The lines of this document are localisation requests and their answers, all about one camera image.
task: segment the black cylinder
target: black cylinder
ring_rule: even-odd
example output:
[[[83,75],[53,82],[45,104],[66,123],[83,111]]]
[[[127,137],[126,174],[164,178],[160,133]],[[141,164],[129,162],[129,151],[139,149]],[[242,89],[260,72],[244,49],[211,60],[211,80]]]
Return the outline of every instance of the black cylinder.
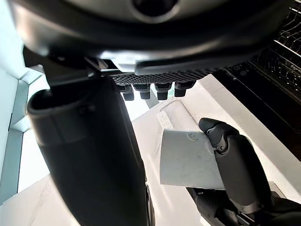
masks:
[[[53,180],[80,225],[149,225],[144,164],[110,80],[39,91],[28,115]]]

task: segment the white wall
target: white wall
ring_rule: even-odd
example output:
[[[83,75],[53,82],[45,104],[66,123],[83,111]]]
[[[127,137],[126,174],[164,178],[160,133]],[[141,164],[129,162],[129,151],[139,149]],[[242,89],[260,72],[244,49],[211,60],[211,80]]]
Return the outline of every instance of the white wall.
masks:
[[[0,178],[18,80],[0,68]]]
[[[7,0],[0,0],[0,67],[15,78],[27,71],[24,67],[23,42],[18,36]]]

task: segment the dish rack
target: dish rack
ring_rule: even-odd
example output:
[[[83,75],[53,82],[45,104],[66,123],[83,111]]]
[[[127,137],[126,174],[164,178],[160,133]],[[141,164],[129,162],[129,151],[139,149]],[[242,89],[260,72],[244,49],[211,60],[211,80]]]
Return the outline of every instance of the dish rack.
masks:
[[[278,38],[252,62],[290,95],[301,100],[301,0],[289,8]]]

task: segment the power strip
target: power strip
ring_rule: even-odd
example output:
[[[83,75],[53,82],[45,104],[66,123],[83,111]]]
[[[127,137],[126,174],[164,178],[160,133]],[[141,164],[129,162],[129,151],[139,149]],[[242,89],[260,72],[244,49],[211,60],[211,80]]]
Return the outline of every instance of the power strip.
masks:
[[[157,119],[159,120],[159,123],[160,123],[162,129],[173,129],[174,128],[165,111],[159,112],[157,114]]]

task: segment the perforated black panel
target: perforated black panel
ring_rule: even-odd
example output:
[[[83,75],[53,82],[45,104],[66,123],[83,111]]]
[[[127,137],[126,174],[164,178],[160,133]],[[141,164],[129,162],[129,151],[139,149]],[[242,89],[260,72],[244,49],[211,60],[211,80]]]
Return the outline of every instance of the perforated black panel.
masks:
[[[150,83],[167,83],[167,82],[186,82],[194,81],[205,77],[206,75],[219,70],[219,68],[186,70],[179,72],[168,72],[162,74],[135,75],[133,73],[124,73],[112,75],[117,85],[130,84],[150,84]]]

